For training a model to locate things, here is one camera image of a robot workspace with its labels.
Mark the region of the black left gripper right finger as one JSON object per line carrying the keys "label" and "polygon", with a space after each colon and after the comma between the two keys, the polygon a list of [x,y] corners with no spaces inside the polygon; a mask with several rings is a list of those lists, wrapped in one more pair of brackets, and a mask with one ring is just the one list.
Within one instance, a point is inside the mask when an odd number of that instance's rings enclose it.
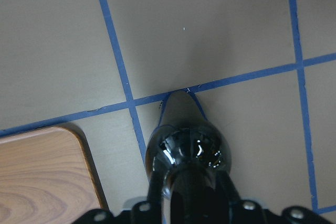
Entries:
{"label": "black left gripper right finger", "polygon": [[229,204],[235,204],[241,201],[241,197],[231,180],[228,172],[220,171],[219,172],[219,186],[225,195],[225,198]]}

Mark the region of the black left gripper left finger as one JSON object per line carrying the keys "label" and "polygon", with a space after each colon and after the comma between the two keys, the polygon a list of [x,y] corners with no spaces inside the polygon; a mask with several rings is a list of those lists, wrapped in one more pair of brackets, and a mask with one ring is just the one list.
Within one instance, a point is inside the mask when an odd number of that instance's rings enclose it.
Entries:
{"label": "black left gripper left finger", "polygon": [[147,202],[151,205],[162,207],[163,198],[163,177],[159,172],[152,172],[150,177],[149,190],[146,197]]}

